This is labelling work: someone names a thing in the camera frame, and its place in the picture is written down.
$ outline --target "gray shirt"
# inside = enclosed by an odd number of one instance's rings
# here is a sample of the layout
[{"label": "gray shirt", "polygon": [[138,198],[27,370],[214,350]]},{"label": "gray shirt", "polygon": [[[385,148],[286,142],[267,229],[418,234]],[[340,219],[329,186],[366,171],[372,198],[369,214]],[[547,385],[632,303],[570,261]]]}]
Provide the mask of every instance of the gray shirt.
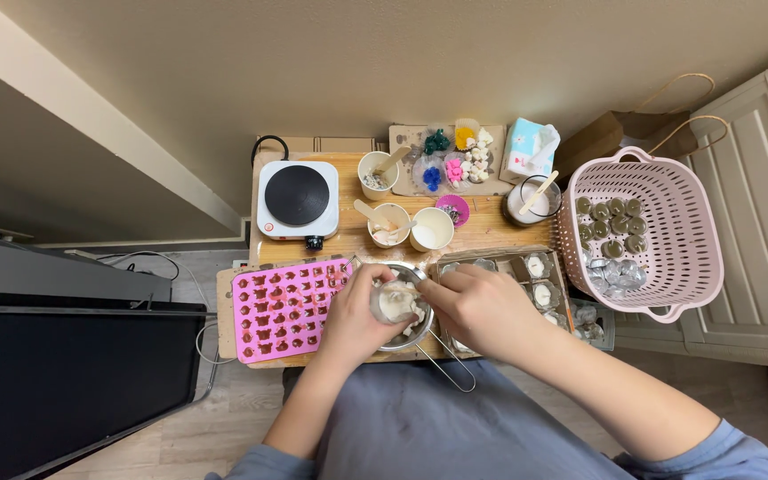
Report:
[{"label": "gray shirt", "polygon": [[[308,478],[768,478],[768,448],[725,420],[662,462],[611,460],[580,440],[485,360],[462,393],[429,362],[366,364],[348,378],[315,460],[252,447],[224,480]],[[444,364],[471,384],[455,362]],[[221,480],[215,473],[206,480]]]}]

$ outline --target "blue wax pieces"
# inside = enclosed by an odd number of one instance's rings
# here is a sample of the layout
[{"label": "blue wax pieces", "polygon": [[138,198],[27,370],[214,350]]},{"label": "blue wax pieces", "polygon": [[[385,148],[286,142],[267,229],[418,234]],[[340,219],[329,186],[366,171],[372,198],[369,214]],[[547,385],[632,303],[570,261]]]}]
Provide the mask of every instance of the blue wax pieces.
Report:
[{"label": "blue wax pieces", "polygon": [[440,185],[440,170],[436,167],[430,167],[422,173],[422,181],[428,185],[430,191],[437,191]]}]

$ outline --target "wooden floor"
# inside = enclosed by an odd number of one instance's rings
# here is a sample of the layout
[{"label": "wooden floor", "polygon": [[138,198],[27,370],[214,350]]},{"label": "wooden floor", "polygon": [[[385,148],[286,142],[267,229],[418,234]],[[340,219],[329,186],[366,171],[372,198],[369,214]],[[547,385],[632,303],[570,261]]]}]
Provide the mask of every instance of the wooden floor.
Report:
[{"label": "wooden floor", "polygon": [[[247,258],[247,251],[169,256],[195,273],[214,308],[215,273],[228,268],[233,259]],[[160,260],[138,258],[133,262],[137,270],[173,275],[170,263],[164,265]],[[185,270],[174,282],[174,300],[200,302]],[[215,345],[216,335],[211,329],[204,349],[214,352]],[[768,446],[765,367],[630,349],[618,349],[613,355],[680,389]],[[610,456],[621,451],[618,443],[583,409],[554,388],[508,365],[499,368],[594,448]],[[262,440],[280,409],[282,394],[279,369],[253,370],[236,362],[222,365],[212,393],[201,404],[161,420],[50,478],[183,480],[202,478],[207,472],[226,474],[248,447]]]}]

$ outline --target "pink silicone mold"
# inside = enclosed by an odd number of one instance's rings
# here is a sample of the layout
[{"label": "pink silicone mold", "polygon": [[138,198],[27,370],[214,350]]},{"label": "pink silicone mold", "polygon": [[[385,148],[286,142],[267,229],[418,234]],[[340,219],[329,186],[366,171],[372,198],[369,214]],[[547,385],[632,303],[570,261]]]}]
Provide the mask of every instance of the pink silicone mold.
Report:
[{"label": "pink silicone mold", "polygon": [[[346,273],[340,268],[346,265]],[[236,356],[242,363],[315,352],[331,297],[348,281],[347,260],[240,273],[233,278]]]}]

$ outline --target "paper bag handle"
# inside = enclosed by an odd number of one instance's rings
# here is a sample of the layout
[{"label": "paper bag handle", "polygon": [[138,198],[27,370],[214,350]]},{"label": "paper bag handle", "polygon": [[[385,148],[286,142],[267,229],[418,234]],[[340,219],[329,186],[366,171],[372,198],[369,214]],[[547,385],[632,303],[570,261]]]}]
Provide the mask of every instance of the paper bag handle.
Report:
[{"label": "paper bag handle", "polygon": [[692,117],[689,120],[685,121],[684,123],[678,125],[677,128],[674,129],[674,132],[669,133],[668,136],[666,136],[665,138],[662,139],[662,142],[659,142],[658,144],[656,144],[656,147],[653,147],[652,149],[648,150],[648,155],[654,153],[657,148],[661,147],[664,143],[666,143],[668,141],[668,139],[671,138],[675,133],[677,133],[681,128],[683,128],[684,125],[688,124],[692,120],[698,120],[698,119],[714,119],[714,120],[718,120],[718,121],[722,122],[722,125],[724,125],[724,133],[722,134],[722,136],[720,136],[719,138],[716,138],[715,140],[713,140],[709,144],[704,145],[703,147],[698,147],[698,148],[692,150],[691,152],[689,152],[688,154],[684,154],[682,156],[690,156],[690,155],[692,155],[694,153],[700,152],[704,148],[710,148],[710,147],[714,146],[717,142],[719,142],[719,140],[721,140],[722,138],[725,138],[726,136],[728,136],[728,122],[724,121],[723,118],[717,117],[715,115],[698,115],[698,116]]},{"label": "paper bag handle", "polygon": [[634,108],[631,111],[636,112],[638,111],[638,109],[644,107],[647,104],[650,104],[657,96],[662,95],[662,93],[665,92],[668,89],[668,87],[672,86],[674,82],[682,79],[683,77],[701,77],[702,79],[707,79],[707,81],[710,82],[710,90],[708,90],[707,93],[705,93],[704,95],[701,95],[698,98],[692,100],[688,104],[683,104],[680,107],[677,107],[676,109],[672,110],[671,112],[667,112],[669,114],[677,114],[677,112],[682,112],[684,108],[687,108],[689,105],[694,104],[695,102],[698,102],[699,100],[701,100],[701,98],[704,98],[705,96],[710,95],[710,92],[712,92],[712,90],[716,88],[716,81],[713,80],[712,77],[710,75],[707,75],[706,73],[684,73],[683,75],[680,75],[679,77],[668,82],[667,84],[662,85],[662,88],[656,91],[654,95],[650,96],[648,100],[645,100],[644,102],[639,104],[638,107]]}]

